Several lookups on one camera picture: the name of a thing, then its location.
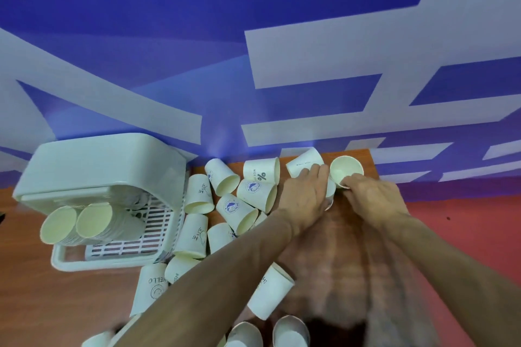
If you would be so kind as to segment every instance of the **person's left arm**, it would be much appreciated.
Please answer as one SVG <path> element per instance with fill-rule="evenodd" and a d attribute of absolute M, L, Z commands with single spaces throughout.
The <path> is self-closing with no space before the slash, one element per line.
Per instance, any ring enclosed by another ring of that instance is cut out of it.
<path fill-rule="evenodd" d="M 116 347 L 215 347 L 290 241 L 323 213 L 329 168 L 285 182 L 279 208 L 179 278 Z"/>

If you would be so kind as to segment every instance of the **white plastic basket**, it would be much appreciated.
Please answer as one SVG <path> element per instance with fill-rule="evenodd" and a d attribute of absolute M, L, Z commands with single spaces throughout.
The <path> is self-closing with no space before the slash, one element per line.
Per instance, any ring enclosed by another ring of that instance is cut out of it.
<path fill-rule="evenodd" d="M 162 201 L 147 194 L 145 204 L 130 208 L 130 212 L 145 220 L 143 236 L 136 241 L 113 241 L 106 245 L 65 247 L 54 245 L 50 263 L 59 271 L 87 271 L 145 266 L 164 262 L 172 256 L 179 231 L 185 219 L 185 194 L 189 172 L 186 172 L 183 206 L 180 212 L 168 208 Z"/>

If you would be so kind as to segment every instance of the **person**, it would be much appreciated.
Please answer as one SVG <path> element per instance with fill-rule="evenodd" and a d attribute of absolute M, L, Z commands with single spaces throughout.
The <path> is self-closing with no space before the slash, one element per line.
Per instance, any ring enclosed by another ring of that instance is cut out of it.
<path fill-rule="evenodd" d="M 313 165 L 288 179 L 277 210 L 176 281 L 116 347 L 215 347 L 268 267 L 322 215 L 328 175 L 328 166 Z M 517 285 L 412 217 L 396 184 L 354 174 L 342 185 L 354 211 L 403 250 L 478 347 L 521 343 Z"/>

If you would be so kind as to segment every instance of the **person's right hand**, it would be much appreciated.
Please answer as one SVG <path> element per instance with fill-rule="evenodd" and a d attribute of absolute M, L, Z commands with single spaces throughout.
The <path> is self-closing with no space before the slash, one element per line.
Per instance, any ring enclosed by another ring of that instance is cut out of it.
<path fill-rule="evenodd" d="M 353 210 L 378 230 L 393 217 L 410 216 L 400 190 L 393 182 L 355 173 L 345 177 L 340 185 L 351 188 L 345 190 L 344 195 Z"/>

